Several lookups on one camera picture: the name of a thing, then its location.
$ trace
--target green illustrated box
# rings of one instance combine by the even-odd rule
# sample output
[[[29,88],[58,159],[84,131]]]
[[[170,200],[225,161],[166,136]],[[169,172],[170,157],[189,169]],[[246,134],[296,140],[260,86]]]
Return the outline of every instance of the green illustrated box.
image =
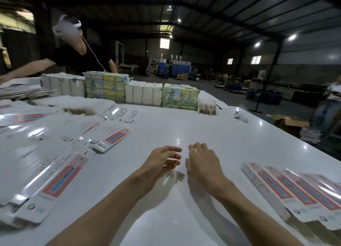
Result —
[[[88,98],[106,98],[117,103],[125,102],[125,86],[130,81],[129,75],[99,71],[87,71],[83,75]]]
[[[197,88],[185,84],[165,84],[162,90],[162,106],[197,110],[198,97]]]

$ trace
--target black t-shirt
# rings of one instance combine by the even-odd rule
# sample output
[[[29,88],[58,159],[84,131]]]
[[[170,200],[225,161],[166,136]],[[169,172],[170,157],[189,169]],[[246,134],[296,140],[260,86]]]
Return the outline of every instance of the black t-shirt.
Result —
[[[110,57],[104,47],[91,41],[87,41],[87,43],[101,65],[110,73]],[[88,45],[85,45],[87,47],[85,55],[81,55],[71,45],[66,44],[58,47],[48,58],[54,61],[58,66],[71,67],[79,75],[82,75],[82,73],[86,71],[104,71]]]

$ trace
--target person in white shirt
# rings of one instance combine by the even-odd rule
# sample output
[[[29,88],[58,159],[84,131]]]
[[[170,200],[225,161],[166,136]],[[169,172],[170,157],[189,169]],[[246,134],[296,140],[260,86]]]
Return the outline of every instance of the person in white shirt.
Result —
[[[336,114],[341,109],[341,74],[336,82],[332,83],[323,95],[326,104],[319,106],[313,116],[312,126],[321,130],[325,134],[333,123]]]

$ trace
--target man in black shirt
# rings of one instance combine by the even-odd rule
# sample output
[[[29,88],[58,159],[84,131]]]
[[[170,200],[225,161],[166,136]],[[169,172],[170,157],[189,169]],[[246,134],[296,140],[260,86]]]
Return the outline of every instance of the man in black shirt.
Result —
[[[45,59],[30,62],[0,76],[0,83],[36,74],[53,65],[69,66],[79,75],[86,71],[118,73],[116,65],[105,49],[83,38],[81,25],[80,21],[72,16],[60,17],[58,24],[53,27],[53,32],[62,36],[67,44],[57,48]]]

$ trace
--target jeans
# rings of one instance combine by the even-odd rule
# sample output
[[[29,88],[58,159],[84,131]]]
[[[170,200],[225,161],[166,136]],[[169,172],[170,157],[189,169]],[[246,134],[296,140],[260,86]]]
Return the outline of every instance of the jeans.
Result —
[[[326,99],[326,104],[319,106],[313,116],[312,126],[326,133],[341,109],[341,101]]]

